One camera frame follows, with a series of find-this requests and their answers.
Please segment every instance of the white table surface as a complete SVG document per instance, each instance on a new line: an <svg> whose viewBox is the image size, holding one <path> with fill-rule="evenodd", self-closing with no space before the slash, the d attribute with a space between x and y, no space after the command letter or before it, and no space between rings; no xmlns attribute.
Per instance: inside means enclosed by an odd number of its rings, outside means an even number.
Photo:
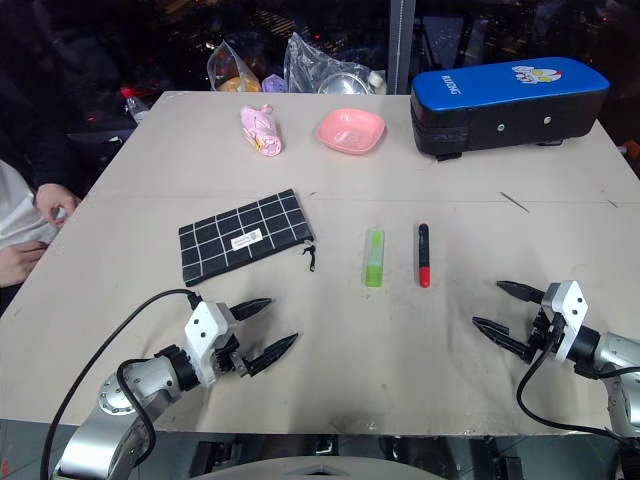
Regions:
<svg viewBox="0 0 640 480"><path fill-rule="evenodd" d="M266 158L239 110L271 103L285 147ZM314 137L339 107L382 115L363 157ZM521 339L536 307L496 280L541 289L576 279L586 322L634 337L640 311L640 183L602 127L560 147L416 150L406 96L170 92L123 147L0 320L0 418L48 422L86 360L142 301L182 287L178 227L292 187L317 237L317 268L294 247L196 288L232 305L276 302L243 324L245 345L300 332L255 378L225 376L172 406L158 428L373 434L558 433L529 420L515 389L527 366L485 338L473 315ZM513 197L530 213L506 200ZM431 230L432 286L415 275L415 228ZM386 232L384 286L362 284L365 232ZM184 298L143 312L98 361L64 423L81 423L124 359L182 344ZM604 386L548 362L525 393L560 421L608 425Z"/></svg>

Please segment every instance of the green highlighter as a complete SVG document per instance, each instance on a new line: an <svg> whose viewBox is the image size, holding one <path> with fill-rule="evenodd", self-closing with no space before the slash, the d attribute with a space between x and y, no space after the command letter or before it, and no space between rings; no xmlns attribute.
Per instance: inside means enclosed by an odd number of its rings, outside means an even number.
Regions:
<svg viewBox="0 0 640 480"><path fill-rule="evenodd" d="M384 230L369 230L367 233L367 271L364 284L367 287L382 285L382 258L384 256Z"/></svg>

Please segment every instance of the pink bowl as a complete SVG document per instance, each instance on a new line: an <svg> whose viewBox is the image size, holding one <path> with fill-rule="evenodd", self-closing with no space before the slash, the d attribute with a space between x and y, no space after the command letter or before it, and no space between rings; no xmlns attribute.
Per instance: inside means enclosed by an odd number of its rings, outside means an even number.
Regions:
<svg viewBox="0 0 640 480"><path fill-rule="evenodd" d="M375 113L341 108L325 117L316 136L328 147L353 155L371 150L384 132L384 119Z"/></svg>

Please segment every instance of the metal bowl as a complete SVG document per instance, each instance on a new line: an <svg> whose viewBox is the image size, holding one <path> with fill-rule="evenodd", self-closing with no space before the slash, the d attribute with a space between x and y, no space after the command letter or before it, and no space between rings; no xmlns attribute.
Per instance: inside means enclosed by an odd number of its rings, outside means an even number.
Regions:
<svg viewBox="0 0 640 480"><path fill-rule="evenodd" d="M369 89L356 75L339 72L325 78L318 88L318 93L366 95L369 93Z"/></svg>

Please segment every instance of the blue case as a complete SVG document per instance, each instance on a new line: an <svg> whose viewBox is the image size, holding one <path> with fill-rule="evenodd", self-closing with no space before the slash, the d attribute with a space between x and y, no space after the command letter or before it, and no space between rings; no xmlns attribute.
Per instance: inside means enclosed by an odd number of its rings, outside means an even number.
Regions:
<svg viewBox="0 0 640 480"><path fill-rule="evenodd" d="M608 89L598 72L563 57L421 73L411 90L416 145L444 160L579 137L591 130Z"/></svg>

